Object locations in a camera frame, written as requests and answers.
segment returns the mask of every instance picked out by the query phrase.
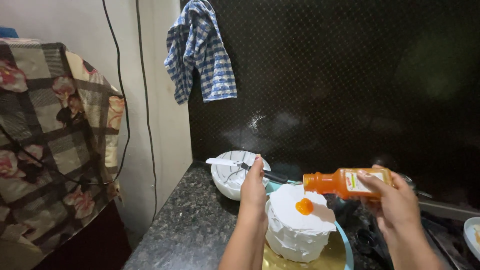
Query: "dark textured wall panel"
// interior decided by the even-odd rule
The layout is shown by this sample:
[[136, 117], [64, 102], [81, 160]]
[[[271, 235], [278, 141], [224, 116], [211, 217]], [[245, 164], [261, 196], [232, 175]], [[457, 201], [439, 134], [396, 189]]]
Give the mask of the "dark textured wall panel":
[[204, 104], [195, 76], [195, 159], [247, 150], [299, 179], [383, 157], [479, 207], [477, 1], [210, 2], [238, 98]]

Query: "white wall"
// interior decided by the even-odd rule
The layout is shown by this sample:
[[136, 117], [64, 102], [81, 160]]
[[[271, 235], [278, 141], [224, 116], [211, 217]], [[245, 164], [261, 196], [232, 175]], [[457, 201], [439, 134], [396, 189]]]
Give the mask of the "white wall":
[[[154, 179], [135, 1], [106, 0], [106, 5], [120, 47], [131, 126], [127, 157], [119, 177], [124, 206], [117, 203], [117, 208], [127, 227], [144, 233], [154, 213]], [[178, 17], [180, 4], [179, 0], [141, 0], [140, 10], [160, 210], [192, 161], [188, 107], [176, 104], [174, 85], [163, 66], [166, 32]], [[101, 0], [2, 1], [0, 25], [15, 28], [20, 37], [64, 43], [120, 89], [117, 53]], [[127, 138], [125, 118], [122, 121], [119, 163]]]

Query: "bottle label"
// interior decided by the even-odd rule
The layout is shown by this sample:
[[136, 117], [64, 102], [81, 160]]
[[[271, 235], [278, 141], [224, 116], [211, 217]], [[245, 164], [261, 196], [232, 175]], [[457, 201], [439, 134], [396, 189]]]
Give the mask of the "bottle label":
[[[371, 172], [370, 174], [375, 175], [378, 179], [384, 180], [384, 174], [381, 172]], [[372, 192], [370, 189], [365, 187], [362, 182], [357, 177], [356, 172], [346, 172], [345, 178], [347, 179], [347, 190], [354, 192]]]

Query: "white frosted cake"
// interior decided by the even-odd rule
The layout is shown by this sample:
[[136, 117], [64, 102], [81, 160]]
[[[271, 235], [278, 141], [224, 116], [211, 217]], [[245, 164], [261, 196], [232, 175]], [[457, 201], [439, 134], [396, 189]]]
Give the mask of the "white frosted cake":
[[[303, 198], [313, 203], [313, 212], [309, 215], [303, 215], [295, 208]], [[325, 198], [313, 192], [304, 194], [303, 185], [282, 185], [270, 194], [266, 211], [266, 239], [271, 249], [285, 259], [315, 260], [328, 243], [330, 232], [336, 231], [335, 215], [327, 208]]]

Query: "orange sauce bottle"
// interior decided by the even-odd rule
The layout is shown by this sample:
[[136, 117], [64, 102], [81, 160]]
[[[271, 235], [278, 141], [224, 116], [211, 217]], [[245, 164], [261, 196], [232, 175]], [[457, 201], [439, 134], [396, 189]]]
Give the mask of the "orange sauce bottle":
[[357, 177], [359, 170], [375, 175], [386, 184], [393, 186], [392, 175], [389, 169], [348, 169], [340, 168], [335, 173], [307, 173], [303, 175], [303, 189], [318, 194], [337, 194], [342, 199], [352, 196], [365, 196], [373, 199], [380, 198], [380, 193], [366, 188]]

